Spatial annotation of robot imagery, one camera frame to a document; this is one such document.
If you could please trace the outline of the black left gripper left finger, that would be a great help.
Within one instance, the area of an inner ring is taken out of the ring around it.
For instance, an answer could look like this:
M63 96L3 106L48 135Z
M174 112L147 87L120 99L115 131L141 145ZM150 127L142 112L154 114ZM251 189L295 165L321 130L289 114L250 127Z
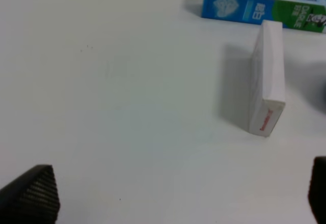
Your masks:
M56 223L60 207L52 165L36 165L1 188L1 223Z

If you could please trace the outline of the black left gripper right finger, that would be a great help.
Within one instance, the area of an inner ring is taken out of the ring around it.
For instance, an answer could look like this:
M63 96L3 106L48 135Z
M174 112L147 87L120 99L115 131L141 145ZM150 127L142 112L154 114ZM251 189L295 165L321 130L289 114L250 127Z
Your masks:
M325 224L325 156L314 159L308 200L316 222Z

